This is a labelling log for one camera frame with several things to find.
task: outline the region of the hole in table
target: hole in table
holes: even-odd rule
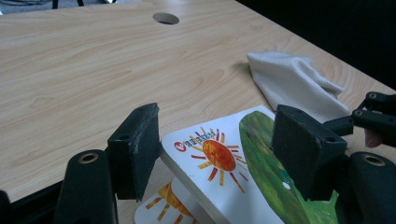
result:
[[[179,19],[177,16],[172,15],[170,13],[166,13],[166,12],[157,12],[155,13],[152,18],[162,24],[166,24],[166,25],[175,25],[178,24]]]

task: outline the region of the white cloth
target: white cloth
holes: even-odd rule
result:
[[[271,107],[299,108],[319,122],[350,115],[337,100],[344,89],[322,77],[312,59],[279,51],[249,52],[247,59],[254,82]]]

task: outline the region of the table surface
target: table surface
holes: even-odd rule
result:
[[[179,23],[156,22],[153,14]],[[10,14],[0,18],[0,189],[14,202],[60,181],[80,151],[106,148],[134,108],[157,102],[160,136],[267,102],[248,67],[251,50],[309,56],[346,87],[356,108],[367,91],[395,91],[231,0],[162,0]],[[348,153],[367,149],[361,129]],[[173,178],[157,160],[145,199]],[[136,201],[118,201],[132,223]]]

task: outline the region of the green printed area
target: green printed area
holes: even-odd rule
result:
[[[304,201],[270,149],[273,127],[274,121],[258,111],[239,123],[248,169],[265,200],[285,223],[337,223],[336,193],[330,203]]]

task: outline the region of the cartoon sun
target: cartoon sun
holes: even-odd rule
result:
[[[165,216],[166,212],[168,211],[169,207],[172,206],[180,212],[180,216],[175,220],[175,224],[180,223],[184,216],[192,217],[192,214],[187,210],[187,208],[181,203],[181,201],[176,197],[174,192],[172,191],[171,183],[168,183],[166,186],[161,188],[158,191],[158,194],[161,197],[155,198],[151,203],[146,205],[146,208],[149,210],[155,204],[157,204],[160,200],[165,199],[166,205],[158,215],[157,220],[161,222],[163,216]],[[198,221],[196,219],[193,220],[192,224],[197,224]]]
[[[195,137],[192,135],[190,136],[190,139],[196,143],[191,147],[195,150],[203,152],[205,155],[191,155],[191,157],[197,160],[206,160],[206,162],[198,165],[200,169],[205,169],[206,167],[213,165],[212,173],[207,180],[212,181],[219,171],[219,184],[224,186],[224,173],[227,172],[230,174],[238,188],[240,188],[241,191],[245,193],[245,190],[242,188],[241,184],[233,173],[237,165],[245,171],[248,171],[246,162],[243,161],[241,156],[236,154],[239,152],[239,146],[224,146],[223,144],[225,142],[226,136],[224,133],[219,134],[219,129],[217,129],[217,133],[214,133],[213,129],[210,129],[210,133],[206,133],[202,127],[201,130],[203,134],[195,132]],[[246,181],[248,181],[247,177],[242,174],[242,172],[238,173]]]

